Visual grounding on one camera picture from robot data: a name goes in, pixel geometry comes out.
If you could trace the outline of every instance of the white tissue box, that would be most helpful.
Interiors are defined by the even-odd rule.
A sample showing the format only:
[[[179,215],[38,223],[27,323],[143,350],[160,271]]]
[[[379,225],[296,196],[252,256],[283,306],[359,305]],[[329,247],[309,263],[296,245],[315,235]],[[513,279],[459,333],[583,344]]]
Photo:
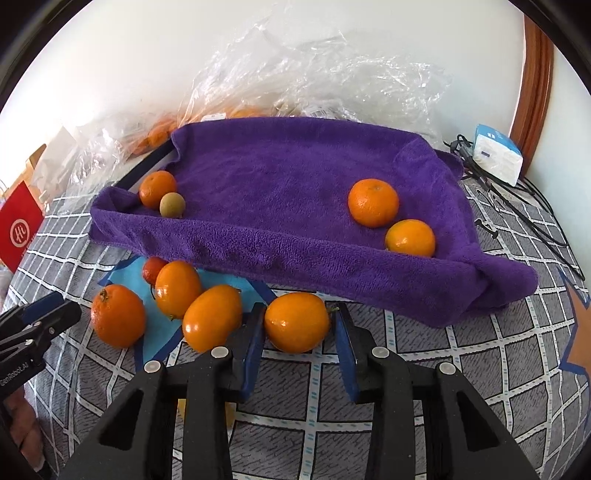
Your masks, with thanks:
[[[513,141],[494,128],[478,125],[474,135],[474,161],[496,178],[515,186],[523,156]]]

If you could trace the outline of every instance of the person's hand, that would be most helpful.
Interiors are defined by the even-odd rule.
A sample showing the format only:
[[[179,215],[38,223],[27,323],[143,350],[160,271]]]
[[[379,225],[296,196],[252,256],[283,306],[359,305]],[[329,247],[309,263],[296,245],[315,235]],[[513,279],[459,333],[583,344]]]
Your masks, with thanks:
[[[10,435],[34,469],[39,470],[43,466],[43,439],[35,411],[29,405],[25,398],[25,389],[19,388],[10,395],[5,401],[12,424],[10,425]]]

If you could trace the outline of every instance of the white wall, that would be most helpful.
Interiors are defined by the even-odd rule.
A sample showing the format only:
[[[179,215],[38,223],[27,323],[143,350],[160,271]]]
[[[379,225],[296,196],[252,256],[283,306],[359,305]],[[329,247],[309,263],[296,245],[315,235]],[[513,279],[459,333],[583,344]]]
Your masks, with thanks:
[[[175,106],[221,44],[275,0],[93,0],[45,47],[0,113],[0,179],[63,123],[114,109]],[[410,53],[453,77],[438,109],[445,138],[478,122],[508,132],[521,84],[523,16],[508,0],[297,0],[284,35],[371,31],[387,55]]]
[[[552,205],[577,260],[591,278],[589,132],[591,96],[570,63],[555,49],[548,114],[528,177]]]

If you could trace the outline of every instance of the small green fruit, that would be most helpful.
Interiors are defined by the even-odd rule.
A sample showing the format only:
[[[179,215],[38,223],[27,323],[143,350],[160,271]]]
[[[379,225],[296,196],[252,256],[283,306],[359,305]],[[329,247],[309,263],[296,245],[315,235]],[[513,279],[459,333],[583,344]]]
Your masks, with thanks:
[[[160,215],[166,218],[181,218],[185,207],[184,198],[176,192],[170,192],[160,200]]]

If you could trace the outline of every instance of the orange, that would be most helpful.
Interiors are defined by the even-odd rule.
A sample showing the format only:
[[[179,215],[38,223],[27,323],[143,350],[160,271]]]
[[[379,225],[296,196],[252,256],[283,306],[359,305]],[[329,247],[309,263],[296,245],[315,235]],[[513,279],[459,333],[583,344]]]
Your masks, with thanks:
[[[155,171],[139,186],[139,199],[147,208],[158,210],[162,197],[176,191],[177,182],[171,173],[165,170]]]
[[[254,116],[268,115],[263,111],[262,108],[258,108],[252,105],[240,105],[228,115],[228,118],[251,118]]]
[[[295,292],[273,300],[265,312],[265,331],[279,350],[312,350],[330,329],[329,314],[316,295]]]
[[[197,271],[182,260],[163,266],[154,285],[158,308],[165,315],[179,320],[202,292]]]
[[[163,266],[167,263],[166,260],[162,260],[160,257],[150,257],[146,260],[146,263],[142,268],[142,277],[148,282],[148,285],[152,287],[156,285],[156,278],[158,278],[160,270],[162,270]]]
[[[378,179],[359,180],[349,192],[349,211],[363,226],[379,228],[394,221],[398,213],[398,194]]]
[[[421,220],[402,220],[386,233],[386,249],[399,254],[432,257],[435,246],[433,230]]]
[[[164,142],[168,140],[169,126],[170,125],[168,123],[159,124],[153,127],[152,130],[150,130],[150,133],[148,134],[148,143],[152,150],[158,148],[160,145],[162,145]]]
[[[207,352],[226,343],[230,332],[242,324],[240,292],[216,285],[203,292],[183,317],[183,335],[193,350]]]
[[[187,399],[186,398],[179,398],[178,399],[178,412],[181,415],[181,418],[184,421],[185,410],[187,407]],[[226,427],[230,428],[234,420],[236,419],[236,414],[234,413],[236,410],[232,406],[231,403],[226,402]]]
[[[144,304],[127,287],[109,285],[92,301],[90,322],[103,342],[115,348],[129,348],[144,334]]]
[[[143,138],[140,140],[136,146],[134,146],[134,150],[132,155],[143,155],[146,152],[150,151],[150,144],[147,138]]]

